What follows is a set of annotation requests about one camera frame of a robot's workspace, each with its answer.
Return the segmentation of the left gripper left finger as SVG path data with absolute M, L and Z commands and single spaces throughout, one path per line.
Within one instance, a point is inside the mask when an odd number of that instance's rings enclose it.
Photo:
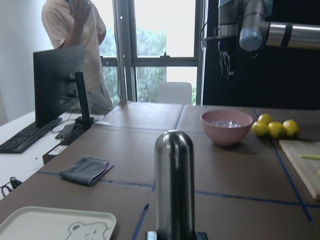
M 157 240 L 158 235 L 156 231 L 147 231 L 146 232 L 146 240 Z

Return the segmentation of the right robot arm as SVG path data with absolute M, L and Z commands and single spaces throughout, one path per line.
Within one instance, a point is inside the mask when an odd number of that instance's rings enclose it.
M 264 46 L 319 50 L 318 25 L 266 21 L 272 14 L 271 0 L 220 0 L 216 39 L 221 72 L 228 80 L 236 69 L 236 46 L 257 52 Z

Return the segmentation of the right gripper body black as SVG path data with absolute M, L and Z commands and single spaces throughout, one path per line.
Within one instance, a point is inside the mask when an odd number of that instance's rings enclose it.
M 234 58 L 236 56 L 236 40 L 236 37 L 225 37 L 218 40 L 218 50 L 221 59 L 223 57 Z

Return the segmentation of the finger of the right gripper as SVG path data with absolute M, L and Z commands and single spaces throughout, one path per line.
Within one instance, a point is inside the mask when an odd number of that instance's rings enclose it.
M 219 64 L 221 67 L 221 74 L 223 75 L 225 71 L 225 57 L 223 53 L 219 55 Z
M 228 54 L 226 57 L 226 71 L 227 71 L 227 79 L 232 80 L 234 76 L 234 58 L 233 55 Z

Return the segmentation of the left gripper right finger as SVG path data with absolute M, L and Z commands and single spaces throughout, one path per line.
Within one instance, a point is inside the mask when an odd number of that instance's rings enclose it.
M 196 232 L 196 240 L 208 240 L 208 236 L 205 232 Z

